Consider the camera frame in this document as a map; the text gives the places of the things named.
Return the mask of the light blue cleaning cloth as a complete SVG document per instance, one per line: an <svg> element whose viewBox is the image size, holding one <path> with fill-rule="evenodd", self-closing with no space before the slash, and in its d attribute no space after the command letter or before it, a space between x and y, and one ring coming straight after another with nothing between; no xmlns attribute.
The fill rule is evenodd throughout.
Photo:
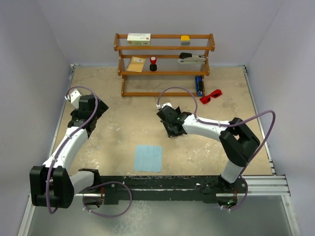
<svg viewBox="0 0 315 236"><path fill-rule="evenodd" d="M162 146L137 145L133 169L140 172L160 173L162 170Z"/></svg>

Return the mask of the black glasses case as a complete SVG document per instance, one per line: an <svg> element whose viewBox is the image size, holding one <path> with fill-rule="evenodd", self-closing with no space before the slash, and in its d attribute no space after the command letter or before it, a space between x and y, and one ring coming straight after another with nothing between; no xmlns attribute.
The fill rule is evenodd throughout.
<svg viewBox="0 0 315 236"><path fill-rule="evenodd" d="M186 134L183 124L187 114L185 112L182 113L179 107L173 109L166 105L159 111L159 117L169 138Z"/></svg>

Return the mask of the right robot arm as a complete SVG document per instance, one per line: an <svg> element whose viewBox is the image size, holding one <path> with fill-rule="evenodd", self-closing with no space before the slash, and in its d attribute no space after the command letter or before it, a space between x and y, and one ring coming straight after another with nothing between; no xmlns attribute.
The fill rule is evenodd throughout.
<svg viewBox="0 0 315 236"><path fill-rule="evenodd" d="M157 116L164 125L169 138L181 135L199 135L216 140L222 144L228 162L221 173L219 187L223 192L231 192L236 180L249 164L250 158L260 146L258 137L240 118L231 121L201 120L189 112L174 109L170 103L158 105Z"/></svg>

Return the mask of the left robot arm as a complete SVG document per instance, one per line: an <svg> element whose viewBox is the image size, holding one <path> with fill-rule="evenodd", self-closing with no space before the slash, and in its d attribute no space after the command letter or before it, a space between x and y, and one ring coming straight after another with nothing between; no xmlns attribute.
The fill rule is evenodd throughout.
<svg viewBox="0 0 315 236"><path fill-rule="evenodd" d="M68 170L108 106L94 94L82 95L78 90L71 93L69 100L75 109L70 114L65 136L41 166L30 170L32 204L51 211L68 208L74 195L84 189L95 193L101 188L97 169L82 168L72 176Z"/></svg>

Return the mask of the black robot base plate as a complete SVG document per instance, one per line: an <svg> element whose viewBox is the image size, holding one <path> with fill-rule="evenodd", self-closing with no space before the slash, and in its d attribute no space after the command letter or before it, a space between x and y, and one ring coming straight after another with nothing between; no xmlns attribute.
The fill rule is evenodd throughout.
<svg viewBox="0 0 315 236"><path fill-rule="evenodd" d="M198 201L206 204L227 203L245 194L243 178L230 184L220 176L101 176L105 205L118 201Z"/></svg>

